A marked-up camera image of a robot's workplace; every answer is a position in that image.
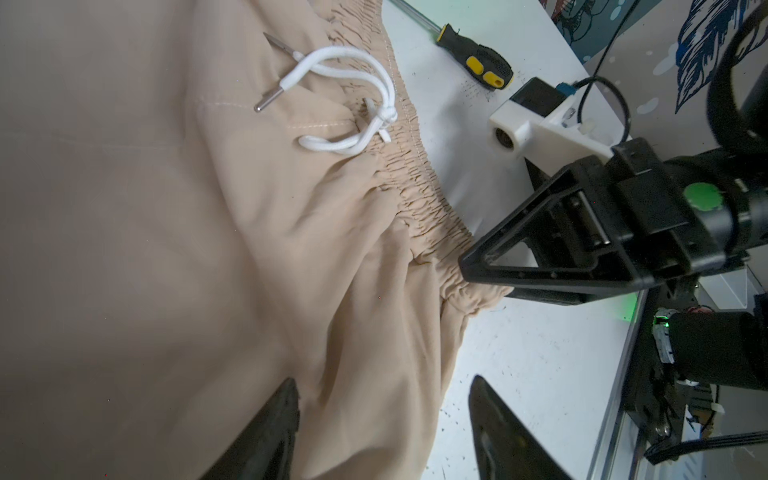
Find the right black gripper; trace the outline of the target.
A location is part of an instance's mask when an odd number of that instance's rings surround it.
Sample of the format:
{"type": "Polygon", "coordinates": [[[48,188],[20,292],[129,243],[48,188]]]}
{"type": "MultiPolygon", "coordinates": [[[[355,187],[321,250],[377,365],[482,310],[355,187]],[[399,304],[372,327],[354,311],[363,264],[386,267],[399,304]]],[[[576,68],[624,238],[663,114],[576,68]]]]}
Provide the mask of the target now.
{"type": "Polygon", "coordinates": [[[459,266],[474,283],[615,296],[736,269],[749,248],[749,156],[662,161],[636,139],[562,168],[459,266]]]}

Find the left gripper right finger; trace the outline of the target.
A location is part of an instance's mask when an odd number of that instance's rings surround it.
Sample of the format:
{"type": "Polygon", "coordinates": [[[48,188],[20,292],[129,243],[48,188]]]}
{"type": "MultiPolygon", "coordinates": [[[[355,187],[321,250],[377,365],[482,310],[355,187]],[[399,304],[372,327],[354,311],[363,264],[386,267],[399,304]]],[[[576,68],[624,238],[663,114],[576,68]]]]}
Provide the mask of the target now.
{"type": "Polygon", "coordinates": [[[570,479],[480,375],[473,378],[468,405],[480,479],[570,479]]]}

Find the beige shorts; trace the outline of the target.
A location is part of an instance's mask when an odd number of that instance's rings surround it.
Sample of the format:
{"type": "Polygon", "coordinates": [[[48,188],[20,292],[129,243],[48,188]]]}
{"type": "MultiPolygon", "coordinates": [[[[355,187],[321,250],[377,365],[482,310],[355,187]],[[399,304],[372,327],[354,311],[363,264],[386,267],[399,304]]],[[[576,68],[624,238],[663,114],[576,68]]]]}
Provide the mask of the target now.
{"type": "Polygon", "coordinates": [[[418,479],[499,287],[378,1],[1,5],[1,475],[202,479],[286,378],[291,479],[418,479]]]}

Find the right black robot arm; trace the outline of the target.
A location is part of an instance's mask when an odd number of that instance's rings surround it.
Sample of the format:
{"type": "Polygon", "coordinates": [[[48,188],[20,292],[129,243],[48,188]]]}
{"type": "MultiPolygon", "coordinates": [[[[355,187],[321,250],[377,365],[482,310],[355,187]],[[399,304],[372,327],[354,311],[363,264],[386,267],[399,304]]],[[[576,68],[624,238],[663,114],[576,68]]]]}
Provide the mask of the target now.
{"type": "Polygon", "coordinates": [[[582,154],[462,255],[463,277],[580,305],[741,267],[767,242],[767,81],[738,103],[732,70],[766,17],[760,3],[714,70],[715,149],[663,161],[637,138],[582,154]]]}

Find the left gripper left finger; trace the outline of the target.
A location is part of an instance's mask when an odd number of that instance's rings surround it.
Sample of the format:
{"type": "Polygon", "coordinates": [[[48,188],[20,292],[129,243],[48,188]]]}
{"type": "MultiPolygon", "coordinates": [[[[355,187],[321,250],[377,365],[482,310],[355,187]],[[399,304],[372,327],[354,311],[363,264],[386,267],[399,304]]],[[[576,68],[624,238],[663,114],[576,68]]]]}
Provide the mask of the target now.
{"type": "Polygon", "coordinates": [[[289,479],[299,399],[295,380],[286,378],[202,479],[289,479]]]}

